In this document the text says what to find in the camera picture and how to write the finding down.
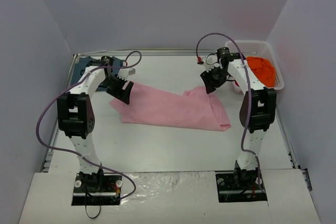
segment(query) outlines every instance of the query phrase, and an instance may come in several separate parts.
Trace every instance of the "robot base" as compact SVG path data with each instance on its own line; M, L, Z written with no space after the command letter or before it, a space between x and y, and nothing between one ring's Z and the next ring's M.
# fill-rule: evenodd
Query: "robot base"
M259 189L257 183L245 188L238 188L232 172L216 172L218 201L223 202L253 202L267 201L267 195Z
M85 188L77 174L72 195L72 206L116 206L120 204L120 188L116 183L121 182L121 176L115 174L101 174L102 186L98 190Z

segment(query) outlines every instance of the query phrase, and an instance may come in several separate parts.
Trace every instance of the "blue cloth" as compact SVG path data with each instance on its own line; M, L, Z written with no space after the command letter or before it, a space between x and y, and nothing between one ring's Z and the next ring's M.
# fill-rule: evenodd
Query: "blue cloth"
M116 57L113 57L113 59L114 59L113 66L116 66L116 67L121 67L122 66L122 63L124 62L123 60L120 60ZM75 84L79 81L79 79L82 77L82 74L85 71L85 68L87 67L88 63L91 60L95 61L96 59L92 58L90 56L79 58L78 63L76 63L73 67L73 73L72 73L72 78L71 78L70 85L73 85L73 84ZM114 69L113 73L118 74L119 69ZM96 91L106 91L106 88L99 86Z

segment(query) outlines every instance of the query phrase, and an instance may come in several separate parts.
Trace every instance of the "white wall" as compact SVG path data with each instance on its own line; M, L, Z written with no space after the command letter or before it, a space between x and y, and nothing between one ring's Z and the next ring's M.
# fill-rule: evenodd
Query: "white wall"
M322 223L336 223L336 0L288 0L268 41L285 89L280 116L307 167Z
M266 40L287 0L44 0L73 52L194 48L212 31ZM225 40L205 40L218 48Z
M18 223L45 149L35 124L65 86L71 54L42 0L0 0L0 222ZM56 111L46 116L50 141Z

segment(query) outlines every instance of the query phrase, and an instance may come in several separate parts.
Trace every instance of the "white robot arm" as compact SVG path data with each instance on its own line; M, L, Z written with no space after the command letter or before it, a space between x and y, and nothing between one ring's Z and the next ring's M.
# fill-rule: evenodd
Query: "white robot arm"
M228 48L219 48L216 52L217 62L211 59L202 58L198 62L204 65L205 71L201 74L207 93L211 93L224 84L227 79L233 77L243 93L245 94L239 118L242 126L245 126L248 109L248 86L244 65L238 53L230 54ZM250 150L256 155L259 154L264 135L270 124L275 119L276 92L274 89L267 88L247 67L251 86L251 115L247 135L244 141L244 149ZM255 182L258 175L258 164L255 155L251 152L241 151L235 164L234 177L237 187L244 188Z
M99 85L104 84L107 87L106 92L126 104L129 104L130 91L133 82L129 82L125 89L126 79L129 75L135 73L135 69L119 69L118 74L114 74L111 69L93 69L99 66L113 66L113 57L102 57L92 63L85 69L79 82L85 78L84 82L72 88L57 100L58 125L60 130L65 132L73 143L76 152L81 153L87 160L101 164L99 161L92 140L92 131L94 128L94 113L91 105L91 99ZM94 175L99 173L99 168L92 166L78 157L80 164L80 174L90 175L94 181Z

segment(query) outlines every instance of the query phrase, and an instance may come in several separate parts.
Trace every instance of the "pink towel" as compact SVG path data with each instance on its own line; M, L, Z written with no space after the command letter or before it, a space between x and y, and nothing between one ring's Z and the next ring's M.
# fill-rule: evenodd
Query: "pink towel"
M230 127L222 103L215 94L207 94L204 87L179 95L135 83L129 105L118 99L110 105L121 114L123 123L211 131L225 131Z

